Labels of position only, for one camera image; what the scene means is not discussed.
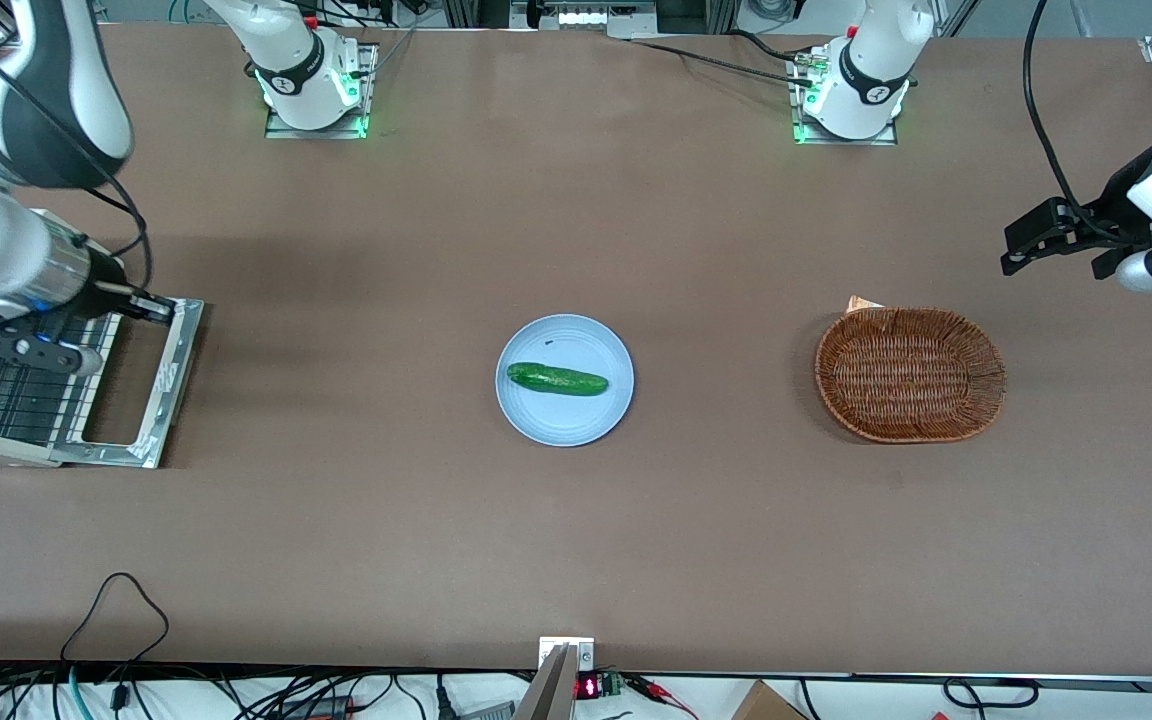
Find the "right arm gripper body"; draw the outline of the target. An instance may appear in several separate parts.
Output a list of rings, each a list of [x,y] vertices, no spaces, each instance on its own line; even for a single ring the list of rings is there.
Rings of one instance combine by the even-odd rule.
[[[45,252],[31,278],[31,306],[51,311],[76,304],[92,313],[109,313],[132,296],[126,268],[105,247],[55,215],[41,215]]]

